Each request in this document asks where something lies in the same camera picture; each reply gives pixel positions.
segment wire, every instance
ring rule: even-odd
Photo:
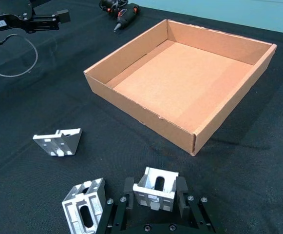
[[[23,37],[23,36],[21,36],[21,35],[18,35],[18,34],[10,34],[10,35],[8,35],[4,40],[0,41],[0,45],[3,45],[3,44],[4,44],[8,39],[10,39],[11,37],[19,37],[19,38],[22,38],[22,39],[24,39],[25,41],[27,41],[27,42],[33,47],[34,52],[35,52],[35,55],[36,55],[36,58],[35,58],[35,61],[34,61],[33,65],[32,65],[28,70],[26,70],[25,72],[22,72],[22,73],[17,74],[17,75],[11,75],[11,76],[10,76],[10,75],[4,75],[4,74],[1,74],[1,73],[0,73],[0,76],[1,76],[1,77],[14,78],[14,77],[23,76],[24,74],[30,72],[30,71],[35,67],[36,63],[38,62],[38,50],[36,49],[36,47],[33,45],[33,43],[32,43],[29,39],[27,39],[27,38],[25,38],[25,37]]]
[[[101,9],[104,9],[104,7],[106,7],[106,6],[102,6],[102,2],[103,2],[103,0],[101,0],[99,2],[99,7]],[[127,3],[128,3],[128,0],[116,0],[115,3],[110,8],[111,9],[117,9],[119,7],[125,6]]]

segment black table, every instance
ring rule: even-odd
[[[96,1],[53,0],[36,9],[69,9],[59,31],[26,35],[39,51],[32,72],[0,77],[0,233],[69,233],[61,206],[72,186],[104,177],[106,196],[119,199],[124,179],[139,180],[146,166],[177,171],[195,195],[205,195],[227,233],[283,234],[283,34],[193,16],[142,9],[126,30]],[[93,94],[83,70],[163,19],[200,25],[278,45],[268,70],[191,157]],[[0,72],[27,69],[34,52],[10,39],[0,47]],[[75,156],[51,157],[34,134],[83,128]],[[175,213],[136,207],[129,225],[164,222]]]

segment metal bracket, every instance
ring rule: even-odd
[[[156,211],[172,211],[178,174],[147,167],[140,182],[133,185],[138,203]]]
[[[75,155],[82,131],[57,130],[53,135],[34,135],[33,140],[50,156]]]
[[[106,203],[103,178],[75,185],[62,202],[71,234],[95,234]]]

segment open cardboard box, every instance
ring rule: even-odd
[[[164,20],[84,71],[92,91],[195,155],[275,44]]]

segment black robotic arm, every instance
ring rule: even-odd
[[[49,0],[0,0],[0,31],[11,28],[21,28],[27,33],[58,30],[59,23],[70,21],[68,10],[37,16],[34,7],[47,1]]]

